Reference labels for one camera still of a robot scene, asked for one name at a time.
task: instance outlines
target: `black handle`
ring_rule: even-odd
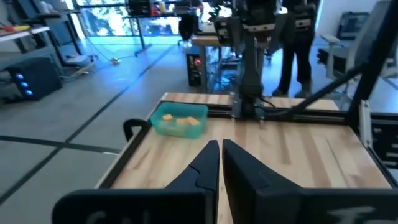
[[[123,123],[123,131],[126,140],[129,141],[134,133],[132,131],[133,127],[141,127],[142,129],[148,127],[150,123],[141,119],[129,119]]]

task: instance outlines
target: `black pants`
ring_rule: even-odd
[[[278,87],[283,93],[289,91],[294,54],[297,56],[297,81],[302,84],[311,80],[310,50],[312,41],[313,37],[310,37],[284,46],[282,76]]]

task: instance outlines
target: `black equipment box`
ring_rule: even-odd
[[[40,100],[62,87],[55,65],[46,57],[28,59],[7,71],[25,100]]]
[[[201,76],[201,60],[200,60],[200,49],[198,46],[191,46],[187,49],[187,69],[188,69],[188,84],[189,86],[200,86]]]

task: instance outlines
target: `metal bracket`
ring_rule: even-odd
[[[371,109],[368,100],[361,100],[359,104],[359,135],[366,148],[373,148]]]

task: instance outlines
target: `person's leg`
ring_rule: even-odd
[[[310,51],[312,40],[313,38],[297,43],[297,81],[301,84],[302,89],[295,95],[295,97],[306,98],[311,95],[312,68],[310,64]]]
[[[292,65],[294,58],[294,46],[286,45],[283,48],[282,75],[280,76],[279,86],[272,96],[287,95],[289,91],[290,81],[292,79]]]

